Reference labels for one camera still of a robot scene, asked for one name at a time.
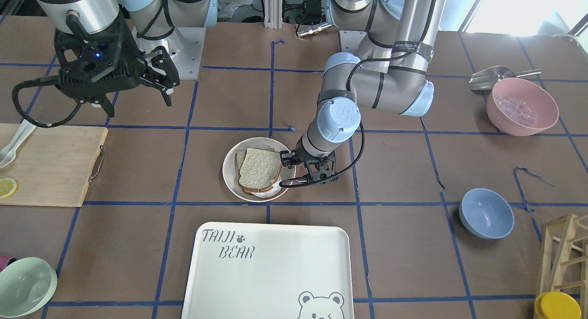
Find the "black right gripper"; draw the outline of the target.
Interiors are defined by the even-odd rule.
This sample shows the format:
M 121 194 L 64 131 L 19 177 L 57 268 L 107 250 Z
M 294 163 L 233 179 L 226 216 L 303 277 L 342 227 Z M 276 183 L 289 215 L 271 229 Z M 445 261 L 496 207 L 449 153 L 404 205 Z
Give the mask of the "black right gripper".
M 68 97 L 100 103 L 109 118 L 115 108 L 106 96 L 114 91 L 145 85 L 160 91 L 167 107 L 180 84 L 179 73 L 163 46 L 143 53 L 124 16 L 119 13 L 109 26 L 90 33 L 76 10 L 66 13 L 67 31 L 56 30 L 54 46 L 60 70 L 56 87 Z

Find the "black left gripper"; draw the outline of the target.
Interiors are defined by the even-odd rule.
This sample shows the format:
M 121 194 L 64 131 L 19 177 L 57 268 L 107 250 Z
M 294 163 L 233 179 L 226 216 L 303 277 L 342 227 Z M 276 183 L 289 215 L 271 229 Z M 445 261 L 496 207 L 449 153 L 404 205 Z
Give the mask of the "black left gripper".
M 300 164 L 306 168 L 305 175 L 285 179 L 279 182 L 280 185 L 324 185 L 337 181 L 335 152 L 317 157 L 300 147 L 294 151 L 281 151 L 280 157 L 282 166 L 290 170 Z

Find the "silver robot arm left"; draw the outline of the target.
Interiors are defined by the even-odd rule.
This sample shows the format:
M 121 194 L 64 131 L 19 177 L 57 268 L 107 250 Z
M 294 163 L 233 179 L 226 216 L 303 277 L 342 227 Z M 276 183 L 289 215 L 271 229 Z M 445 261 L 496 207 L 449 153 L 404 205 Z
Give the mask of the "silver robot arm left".
M 335 27 L 363 30 L 355 52 L 332 55 L 325 66 L 315 118 L 292 151 L 282 151 L 282 165 L 303 164 L 302 177 L 281 181 L 300 188 L 336 181 L 336 148 L 362 125 L 360 108 L 421 117 L 434 97 L 426 79 L 434 55 L 446 0 L 404 0 L 401 14 L 393 0 L 327 0 L 326 20 Z

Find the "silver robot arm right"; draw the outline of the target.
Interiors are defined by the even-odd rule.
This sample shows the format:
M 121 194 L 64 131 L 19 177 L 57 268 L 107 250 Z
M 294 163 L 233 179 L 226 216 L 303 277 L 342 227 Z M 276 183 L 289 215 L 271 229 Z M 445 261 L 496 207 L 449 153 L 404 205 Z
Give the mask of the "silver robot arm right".
M 32 80 L 52 85 L 81 105 L 114 117 L 107 94 L 154 88 L 166 106 L 181 80 L 197 76 L 200 49 L 182 28 L 211 28 L 218 0 L 36 0 L 55 25 L 57 76 Z

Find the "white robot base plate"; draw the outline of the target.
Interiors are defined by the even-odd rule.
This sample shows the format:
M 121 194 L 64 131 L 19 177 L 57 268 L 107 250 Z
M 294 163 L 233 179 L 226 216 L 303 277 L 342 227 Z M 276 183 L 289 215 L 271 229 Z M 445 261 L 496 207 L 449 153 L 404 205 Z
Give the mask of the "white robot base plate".
M 361 43 L 363 38 L 365 38 L 365 36 L 366 32 L 364 31 L 340 30 L 340 51 L 355 53 L 359 47 L 359 44 Z
M 168 51 L 181 80 L 197 80 L 204 48 L 206 28 L 174 28 L 165 38 L 135 38 L 141 51 L 149 53 L 157 46 Z

